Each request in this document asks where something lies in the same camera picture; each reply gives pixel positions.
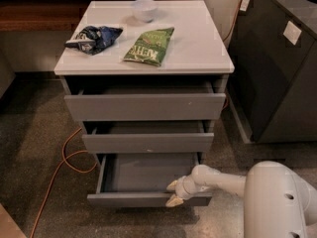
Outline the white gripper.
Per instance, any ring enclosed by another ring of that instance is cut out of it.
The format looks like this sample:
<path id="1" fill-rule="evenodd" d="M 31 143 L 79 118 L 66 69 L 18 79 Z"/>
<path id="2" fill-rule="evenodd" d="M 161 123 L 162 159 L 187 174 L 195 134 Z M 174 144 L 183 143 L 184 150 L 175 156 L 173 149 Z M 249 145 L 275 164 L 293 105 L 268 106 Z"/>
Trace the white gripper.
<path id="1" fill-rule="evenodd" d="M 175 191 L 170 199 L 166 202 L 166 207 L 176 207 L 181 205 L 184 200 L 192 198 L 199 192 L 199 185 L 194 181 L 192 176 L 180 178 L 178 181 L 174 180 L 166 187 L 167 191 Z"/>

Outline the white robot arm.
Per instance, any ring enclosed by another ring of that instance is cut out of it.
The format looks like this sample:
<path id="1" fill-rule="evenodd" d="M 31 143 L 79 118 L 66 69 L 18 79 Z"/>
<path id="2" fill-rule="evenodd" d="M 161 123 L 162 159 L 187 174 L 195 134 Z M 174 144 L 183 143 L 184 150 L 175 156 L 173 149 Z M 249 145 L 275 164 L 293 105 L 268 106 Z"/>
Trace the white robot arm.
<path id="1" fill-rule="evenodd" d="M 168 187 L 167 207 L 178 206 L 214 188 L 244 200 L 244 238 L 307 238 L 306 228 L 317 222 L 317 190 L 283 164 L 264 161 L 243 176 L 224 174 L 197 165 L 188 176 Z"/>

